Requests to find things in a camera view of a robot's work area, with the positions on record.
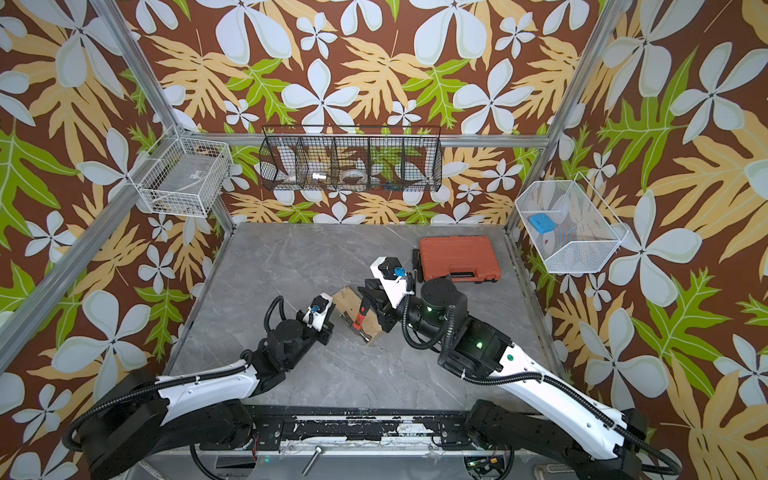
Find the wooden board with nails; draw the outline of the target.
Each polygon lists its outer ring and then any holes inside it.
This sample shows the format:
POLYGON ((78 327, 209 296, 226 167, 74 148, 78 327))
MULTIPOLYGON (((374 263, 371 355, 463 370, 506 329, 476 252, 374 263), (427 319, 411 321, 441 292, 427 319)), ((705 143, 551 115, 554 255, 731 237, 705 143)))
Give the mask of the wooden board with nails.
MULTIPOLYGON (((345 287, 337 293, 333 294, 332 297, 336 308, 339 311, 339 316, 344 320, 345 324, 358 335, 358 333, 350 327, 350 320, 356 317, 361 304, 362 296, 352 288, 345 287)), ((371 341, 382 333, 382 328, 379 326, 376 315, 373 311, 366 315, 363 322, 363 329, 368 335, 371 336, 371 341)))

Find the claw hammer red black handle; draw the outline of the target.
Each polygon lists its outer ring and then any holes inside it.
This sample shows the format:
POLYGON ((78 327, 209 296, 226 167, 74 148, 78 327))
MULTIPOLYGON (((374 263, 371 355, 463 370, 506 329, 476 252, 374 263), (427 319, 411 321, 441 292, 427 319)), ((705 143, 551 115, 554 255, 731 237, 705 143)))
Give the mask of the claw hammer red black handle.
POLYGON ((371 336, 368 335, 364 329, 363 329, 363 322, 365 320, 365 316, 367 314, 366 308, 361 305, 358 309, 358 313, 356 314, 356 317, 352 320, 350 320, 350 327, 355 330, 358 335, 366 342, 371 341, 371 336))

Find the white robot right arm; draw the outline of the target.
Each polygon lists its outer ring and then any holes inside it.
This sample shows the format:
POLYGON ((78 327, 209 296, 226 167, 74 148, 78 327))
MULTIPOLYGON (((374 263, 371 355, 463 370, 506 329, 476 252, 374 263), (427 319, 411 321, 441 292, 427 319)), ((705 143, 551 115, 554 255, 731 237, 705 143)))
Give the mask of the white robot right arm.
POLYGON ((447 279, 417 290, 411 278, 368 279, 358 289, 361 311, 374 311, 384 331, 402 328, 416 350, 437 350, 438 364, 476 386, 499 387, 536 410, 509 412, 479 400, 465 428, 482 448, 525 449, 556 460, 580 479, 677 476, 680 462, 646 440, 644 417, 583 394, 532 359, 500 330, 468 312, 468 300, 447 279))

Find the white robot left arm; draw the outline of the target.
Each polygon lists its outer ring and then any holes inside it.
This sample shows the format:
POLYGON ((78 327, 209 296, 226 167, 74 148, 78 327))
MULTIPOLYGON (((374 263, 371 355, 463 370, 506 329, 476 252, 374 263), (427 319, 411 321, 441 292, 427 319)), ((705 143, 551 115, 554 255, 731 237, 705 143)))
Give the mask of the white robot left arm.
POLYGON ((132 373, 72 421, 62 444, 84 455, 93 479, 112 479, 175 448, 244 446, 254 431, 245 400, 279 385, 313 345, 329 342, 333 310, 333 298, 319 294, 306 311, 282 315, 256 349, 224 367, 181 376, 132 373))

